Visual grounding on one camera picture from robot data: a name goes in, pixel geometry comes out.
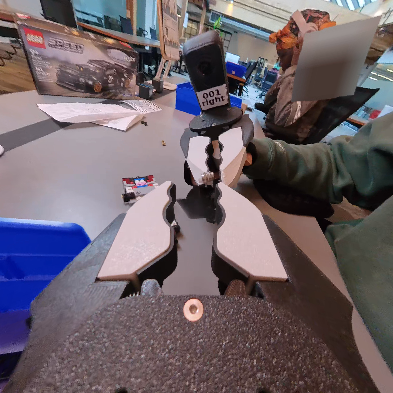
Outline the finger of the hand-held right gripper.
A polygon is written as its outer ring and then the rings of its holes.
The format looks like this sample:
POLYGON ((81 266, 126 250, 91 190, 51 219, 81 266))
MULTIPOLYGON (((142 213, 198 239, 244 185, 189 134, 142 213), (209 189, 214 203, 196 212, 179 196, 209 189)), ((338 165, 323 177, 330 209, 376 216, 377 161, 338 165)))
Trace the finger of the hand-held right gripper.
POLYGON ((195 136, 189 140, 186 161, 195 185, 213 184, 213 172, 208 166, 209 155, 207 153, 210 142, 211 139, 207 136, 195 136))
POLYGON ((246 147, 243 145, 242 128, 231 128, 218 137, 220 150, 220 182, 233 188, 238 180, 246 160, 246 147))

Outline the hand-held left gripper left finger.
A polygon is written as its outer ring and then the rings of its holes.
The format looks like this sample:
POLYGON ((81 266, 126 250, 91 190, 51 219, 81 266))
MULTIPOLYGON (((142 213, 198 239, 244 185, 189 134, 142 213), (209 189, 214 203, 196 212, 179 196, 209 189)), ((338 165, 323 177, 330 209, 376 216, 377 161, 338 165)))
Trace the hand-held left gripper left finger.
POLYGON ((165 181, 128 209, 98 280, 141 282, 152 266, 172 252, 175 201, 176 186, 165 181))

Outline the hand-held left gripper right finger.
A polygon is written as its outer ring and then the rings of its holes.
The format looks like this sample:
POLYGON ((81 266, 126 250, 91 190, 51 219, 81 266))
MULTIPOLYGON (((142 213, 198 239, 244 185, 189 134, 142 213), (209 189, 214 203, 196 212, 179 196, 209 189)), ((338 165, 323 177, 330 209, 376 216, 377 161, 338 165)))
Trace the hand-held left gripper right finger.
POLYGON ((221 287, 243 282, 250 294, 257 282, 286 282, 288 275, 261 211, 229 186, 215 188, 213 273, 221 287))

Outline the black brick axle assembly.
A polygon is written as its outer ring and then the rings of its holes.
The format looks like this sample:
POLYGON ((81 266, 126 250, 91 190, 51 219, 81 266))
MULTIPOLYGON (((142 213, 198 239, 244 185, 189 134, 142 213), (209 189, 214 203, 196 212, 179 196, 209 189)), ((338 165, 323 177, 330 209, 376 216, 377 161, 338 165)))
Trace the black brick axle assembly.
POLYGON ((187 207, 191 208, 191 212, 197 218, 205 218, 208 223, 216 223, 217 210, 217 192, 216 185, 220 182, 220 175, 218 171, 214 172, 214 180, 212 184, 199 185, 194 179, 192 173, 188 171, 187 180, 193 186, 191 191, 187 194, 187 207))

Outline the brick car model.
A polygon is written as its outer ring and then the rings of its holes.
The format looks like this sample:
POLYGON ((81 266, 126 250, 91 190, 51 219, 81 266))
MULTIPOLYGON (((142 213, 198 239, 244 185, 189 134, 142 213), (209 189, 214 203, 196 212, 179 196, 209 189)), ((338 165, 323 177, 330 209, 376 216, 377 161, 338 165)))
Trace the brick car model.
POLYGON ((124 191, 121 197, 125 204, 137 202, 159 186, 153 175, 122 178, 122 184, 124 191))

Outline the person's right forearm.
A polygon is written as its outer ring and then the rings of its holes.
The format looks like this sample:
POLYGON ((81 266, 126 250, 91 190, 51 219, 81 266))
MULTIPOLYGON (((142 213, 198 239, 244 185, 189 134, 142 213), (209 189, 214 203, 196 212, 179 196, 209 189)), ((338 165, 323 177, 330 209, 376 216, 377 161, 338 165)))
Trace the person's right forearm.
POLYGON ((250 179, 274 180, 331 204, 392 210, 393 114, 376 118, 352 137, 293 145, 263 138, 249 145, 250 179))

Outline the toy car set box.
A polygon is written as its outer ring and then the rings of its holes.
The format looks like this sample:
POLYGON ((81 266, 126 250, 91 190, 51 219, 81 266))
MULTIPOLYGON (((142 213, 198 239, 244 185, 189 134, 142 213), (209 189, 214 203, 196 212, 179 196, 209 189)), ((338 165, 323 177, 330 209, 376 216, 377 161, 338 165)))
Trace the toy car set box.
POLYGON ((127 42, 15 13, 40 95, 131 100, 139 55, 127 42))

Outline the small blue bin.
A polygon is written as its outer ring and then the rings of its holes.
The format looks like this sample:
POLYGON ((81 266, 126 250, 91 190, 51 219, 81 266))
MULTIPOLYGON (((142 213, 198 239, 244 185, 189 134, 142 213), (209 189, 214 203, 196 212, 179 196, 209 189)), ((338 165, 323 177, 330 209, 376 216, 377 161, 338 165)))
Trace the small blue bin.
POLYGON ((214 89, 195 92, 190 82, 178 84, 176 88, 176 110, 192 115, 200 115, 201 111, 230 104, 232 107, 242 107, 242 99, 238 96, 227 95, 224 85, 214 89))

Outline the standing sign board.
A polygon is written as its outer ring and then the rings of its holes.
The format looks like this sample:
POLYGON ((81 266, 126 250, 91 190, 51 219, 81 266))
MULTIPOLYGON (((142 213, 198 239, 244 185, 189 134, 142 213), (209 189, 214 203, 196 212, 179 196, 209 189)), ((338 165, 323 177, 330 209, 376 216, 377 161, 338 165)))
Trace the standing sign board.
POLYGON ((175 0, 157 0, 160 51, 166 61, 179 61, 180 44, 175 0))

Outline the large blue plastic bin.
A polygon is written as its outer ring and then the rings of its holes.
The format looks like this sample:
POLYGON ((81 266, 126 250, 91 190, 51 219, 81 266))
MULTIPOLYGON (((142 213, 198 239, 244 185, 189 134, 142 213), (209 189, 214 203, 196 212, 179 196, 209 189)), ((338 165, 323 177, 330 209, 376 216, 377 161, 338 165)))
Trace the large blue plastic bin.
POLYGON ((75 223, 0 219, 1 355, 23 351, 32 301, 90 242, 75 223))

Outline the black office chair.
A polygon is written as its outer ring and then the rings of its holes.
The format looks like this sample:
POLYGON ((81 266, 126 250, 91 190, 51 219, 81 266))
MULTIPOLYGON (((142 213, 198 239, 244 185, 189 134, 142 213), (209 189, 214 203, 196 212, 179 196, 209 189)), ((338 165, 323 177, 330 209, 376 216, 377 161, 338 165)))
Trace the black office chair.
POLYGON ((346 121, 347 118, 371 99, 379 90, 380 88, 371 89, 357 86, 353 95, 336 97, 329 100, 310 130, 308 137, 302 141, 302 144, 320 142, 327 134, 346 121))

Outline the person's torso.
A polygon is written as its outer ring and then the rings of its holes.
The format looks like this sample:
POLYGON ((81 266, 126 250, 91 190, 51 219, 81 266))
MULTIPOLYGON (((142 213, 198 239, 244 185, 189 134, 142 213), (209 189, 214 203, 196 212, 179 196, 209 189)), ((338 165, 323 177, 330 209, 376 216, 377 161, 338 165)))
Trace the person's torso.
POLYGON ((333 223, 325 237, 352 301, 393 369, 393 199, 364 219, 333 223))

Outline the white numbered paper bag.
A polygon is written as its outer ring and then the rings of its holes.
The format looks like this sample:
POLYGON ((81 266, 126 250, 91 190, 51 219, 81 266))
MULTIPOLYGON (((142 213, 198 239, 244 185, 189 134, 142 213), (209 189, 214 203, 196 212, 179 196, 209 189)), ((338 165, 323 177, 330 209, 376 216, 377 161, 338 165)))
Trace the white numbered paper bag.
POLYGON ((76 102, 37 104, 37 107, 56 121, 70 123, 115 120, 141 115, 138 111, 117 104, 76 102))

